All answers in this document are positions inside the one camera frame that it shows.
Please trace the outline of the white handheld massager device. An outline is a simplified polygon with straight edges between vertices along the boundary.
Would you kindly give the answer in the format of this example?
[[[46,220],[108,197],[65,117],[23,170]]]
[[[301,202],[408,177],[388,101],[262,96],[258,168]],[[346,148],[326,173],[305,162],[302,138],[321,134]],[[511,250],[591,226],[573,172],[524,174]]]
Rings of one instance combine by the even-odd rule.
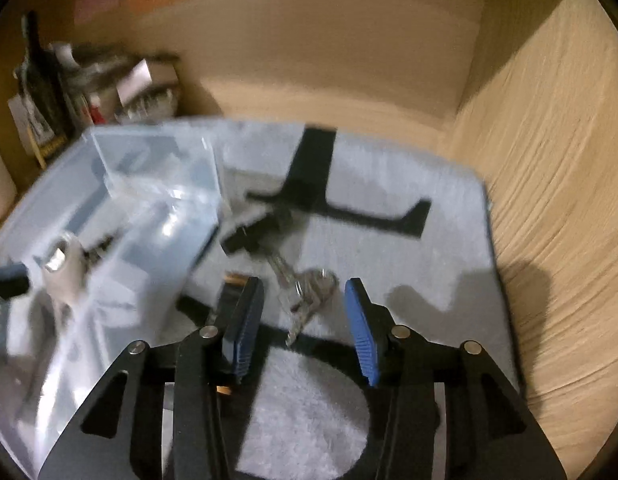
[[[78,237],[62,233],[44,254],[40,264],[44,288],[53,301],[74,306],[84,290],[87,263]]]

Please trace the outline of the clear plastic storage bin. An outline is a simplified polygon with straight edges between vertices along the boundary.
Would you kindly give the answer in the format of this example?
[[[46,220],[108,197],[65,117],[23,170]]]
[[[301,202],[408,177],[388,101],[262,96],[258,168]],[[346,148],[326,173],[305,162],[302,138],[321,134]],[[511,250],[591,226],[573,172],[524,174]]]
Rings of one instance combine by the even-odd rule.
[[[156,344],[218,226],[213,136],[184,122],[96,127],[26,193],[0,230],[0,266],[30,287],[0,304],[0,452],[35,478],[78,406],[130,341]],[[53,301],[41,260],[70,232],[87,273]]]

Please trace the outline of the black car key bunch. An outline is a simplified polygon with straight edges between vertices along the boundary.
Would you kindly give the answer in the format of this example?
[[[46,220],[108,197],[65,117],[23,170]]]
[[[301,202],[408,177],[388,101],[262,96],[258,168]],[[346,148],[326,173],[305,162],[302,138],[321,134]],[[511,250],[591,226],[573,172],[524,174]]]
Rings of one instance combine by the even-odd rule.
[[[292,319],[285,344],[291,348],[315,315],[333,298],[338,288],[338,277],[326,268],[297,271],[270,243],[272,237],[284,234],[293,224],[293,215],[287,208],[268,210],[249,223],[238,224],[221,238],[220,247],[227,256],[247,252],[264,258],[272,269],[283,309]]]

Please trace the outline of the dark wine bottle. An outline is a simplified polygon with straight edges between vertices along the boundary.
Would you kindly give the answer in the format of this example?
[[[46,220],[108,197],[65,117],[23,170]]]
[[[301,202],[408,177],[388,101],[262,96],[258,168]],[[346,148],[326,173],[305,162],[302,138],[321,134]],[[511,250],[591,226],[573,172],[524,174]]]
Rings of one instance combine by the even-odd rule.
[[[35,156],[45,162],[76,136],[63,84],[63,70],[55,54],[40,40],[36,11],[22,17],[23,63],[15,71],[34,140]]]

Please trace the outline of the stack of books papers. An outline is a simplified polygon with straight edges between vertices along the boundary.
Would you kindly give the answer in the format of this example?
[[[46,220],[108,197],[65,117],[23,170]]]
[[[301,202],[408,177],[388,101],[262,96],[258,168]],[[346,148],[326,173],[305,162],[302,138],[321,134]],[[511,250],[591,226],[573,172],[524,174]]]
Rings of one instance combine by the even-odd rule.
[[[115,119],[117,110],[123,106],[118,99],[116,84],[143,58],[170,62],[175,66],[175,71],[179,62],[178,56],[172,53],[141,56],[125,51],[117,44],[98,47],[93,44],[74,46],[57,42],[50,44],[47,49],[55,54],[62,67],[64,89],[76,125],[76,136],[68,143],[92,126],[121,125]],[[18,83],[15,71],[16,69],[13,76]],[[40,166],[44,166],[46,162],[35,156],[34,140],[29,131],[27,114],[19,91],[17,96],[10,99],[9,107],[26,153],[37,159]]]

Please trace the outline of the white bowl of stones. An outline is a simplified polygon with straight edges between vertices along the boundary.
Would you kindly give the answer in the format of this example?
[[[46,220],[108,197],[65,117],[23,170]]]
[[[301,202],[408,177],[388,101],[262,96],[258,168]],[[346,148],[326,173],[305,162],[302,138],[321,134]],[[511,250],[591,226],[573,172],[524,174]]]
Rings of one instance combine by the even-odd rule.
[[[164,122],[175,117],[180,103],[181,88],[165,86],[148,89],[127,105],[119,107],[116,122],[122,125]]]

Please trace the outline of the pink white small box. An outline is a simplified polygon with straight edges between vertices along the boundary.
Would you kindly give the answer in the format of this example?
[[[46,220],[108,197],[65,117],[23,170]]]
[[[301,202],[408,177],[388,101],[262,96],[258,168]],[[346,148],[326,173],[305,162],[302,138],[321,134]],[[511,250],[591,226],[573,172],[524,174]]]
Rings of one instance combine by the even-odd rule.
[[[126,76],[119,79],[116,91],[120,104],[126,106],[143,92],[174,84],[179,84],[179,78],[172,63],[143,58]]]

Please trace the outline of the grey black patterned mat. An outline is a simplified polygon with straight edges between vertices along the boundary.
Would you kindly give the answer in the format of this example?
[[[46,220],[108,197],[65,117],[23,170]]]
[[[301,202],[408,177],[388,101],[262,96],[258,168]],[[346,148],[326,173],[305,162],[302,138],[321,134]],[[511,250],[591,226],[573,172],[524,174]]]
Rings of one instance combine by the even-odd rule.
[[[263,322],[287,330],[291,319],[280,304],[270,266],[245,254],[224,255],[219,240],[232,226],[263,214],[265,207],[247,200],[247,194],[272,194],[281,188],[305,129],[224,119],[184,123],[213,136],[221,204],[218,226],[178,299],[210,304],[218,297],[225,272],[253,272],[266,285]],[[338,134],[326,153],[332,159],[326,183],[330,205],[394,218],[427,202],[423,232],[402,235],[297,214],[292,229],[277,242],[282,256],[297,270],[326,268],[341,281],[359,278],[398,321],[440,344],[480,341],[506,377],[516,380],[513,336],[495,270],[484,183],[472,170],[431,154],[348,133]],[[174,305],[156,344],[177,341],[194,325],[194,318]]]

